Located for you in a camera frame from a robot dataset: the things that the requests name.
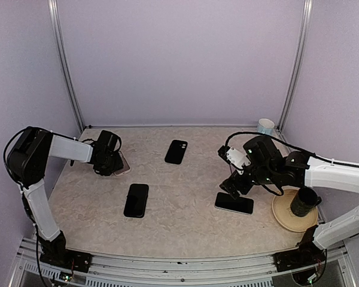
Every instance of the white cup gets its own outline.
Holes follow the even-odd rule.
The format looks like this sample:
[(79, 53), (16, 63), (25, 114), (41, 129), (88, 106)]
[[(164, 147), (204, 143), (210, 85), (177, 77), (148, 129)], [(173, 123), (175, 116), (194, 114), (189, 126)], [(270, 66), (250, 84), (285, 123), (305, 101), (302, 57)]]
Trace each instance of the white cup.
[(258, 122), (257, 132), (271, 136), (273, 134), (275, 124), (268, 118), (261, 118)]

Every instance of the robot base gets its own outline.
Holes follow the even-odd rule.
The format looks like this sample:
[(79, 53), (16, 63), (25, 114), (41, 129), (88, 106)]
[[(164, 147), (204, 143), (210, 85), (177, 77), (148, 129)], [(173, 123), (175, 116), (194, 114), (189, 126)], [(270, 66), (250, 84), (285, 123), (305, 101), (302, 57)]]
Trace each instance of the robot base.
[(324, 251), (312, 243), (317, 227), (315, 225), (306, 230), (298, 249), (274, 254), (274, 261), (278, 272), (314, 265), (318, 263), (318, 260), (321, 262), (325, 261)]
[(39, 237), (42, 254), (40, 261), (68, 270), (88, 273), (92, 255), (85, 252), (65, 249), (66, 239), (62, 231), (52, 241)]
[(50, 257), (48, 254), (41, 254), (40, 261), (56, 267), (68, 270), (88, 273), (92, 255), (85, 252), (66, 250), (66, 260), (58, 260)]

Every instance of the phone screen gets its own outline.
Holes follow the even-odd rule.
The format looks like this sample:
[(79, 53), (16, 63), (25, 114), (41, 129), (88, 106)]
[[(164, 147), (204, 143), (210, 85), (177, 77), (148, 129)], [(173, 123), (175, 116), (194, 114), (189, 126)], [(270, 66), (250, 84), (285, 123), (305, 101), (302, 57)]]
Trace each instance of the phone screen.
[(148, 191), (149, 186), (147, 184), (130, 185), (124, 208), (124, 215), (126, 217), (144, 217)]
[(234, 200), (230, 194), (218, 193), (217, 199), (215, 200), (215, 207), (245, 214), (252, 214), (254, 201), (245, 197), (238, 197)]

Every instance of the black cup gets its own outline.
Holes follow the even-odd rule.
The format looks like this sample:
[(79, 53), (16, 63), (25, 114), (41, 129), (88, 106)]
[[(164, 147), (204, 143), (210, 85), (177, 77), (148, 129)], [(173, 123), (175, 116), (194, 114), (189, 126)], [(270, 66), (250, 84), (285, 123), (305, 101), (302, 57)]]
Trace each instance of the black cup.
[(314, 190), (302, 187), (291, 202), (291, 211), (298, 217), (304, 217), (321, 202), (322, 198), (317, 196)]

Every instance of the metal track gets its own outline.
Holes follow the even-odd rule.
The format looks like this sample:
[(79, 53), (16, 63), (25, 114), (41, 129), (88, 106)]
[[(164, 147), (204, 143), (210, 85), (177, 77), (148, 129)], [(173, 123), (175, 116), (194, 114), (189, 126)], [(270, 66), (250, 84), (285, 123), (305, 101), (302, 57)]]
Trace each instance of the metal track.
[(60, 58), (60, 64), (65, 80), (65, 85), (68, 90), (69, 95), (69, 101), (71, 102), (71, 106), (73, 109), (74, 117), (76, 119), (77, 126), (82, 132), (85, 129), (85, 124), (83, 120), (83, 116), (81, 114), (81, 109), (78, 104), (78, 100), (73, 88), (71, 73), (69, 71), (68, 67), (68, 61), (66, 59), (65, 49), (64, 49), (64, 42), (62, 38), (62, 31), (61, 31), (61, 25), (60, 25), (60, 18), (59, 18), (59, 10), (57, 9), (57, 0), (48, 0), (49, 4), (49, 12), (50, 12), (50, 18), (52, 21), (52, 27), (54, 32), (54, 38), (56, 40), (57, 45), (57, 52), (59, 54)]
[[(37, 274), (35, 241), (23, 239), (17, 254), (20, 264), (16, 270)], [(328, 253), (328, 261), (343, 259), (345, 248), (336, 245)], [(42, 273), (52, 278), (61, 271), (70, 272), (41, 263)], [(277, 273), (272, 254), (204, 259), (160, 259), (93, 254), (89, 273), (75, 272), (73, 286), (95, 287), (152, 287), (152, 286), (272, 286), (272, 277), (291, 273)]]
[(312, 10), (312, 0), (305, 0), (305, 6), (303, 7), (302, 25), (300, 27), (299, 40), (297, 46), (297, 54), (295, 56), (293, 73), (291, 74), (291, 80), (288, 85), (286, 101), (282, 110), (281, 118), (279, 119), (278, 129), (283, 131), (287, 117), (290, 113), (291, 104), (294, 99), (295, 88), (298, 82), (300, 68), (302, 66), (303, 53), (305, 52), (305, 45), (307, 39), (308, 27), (310, 24)]

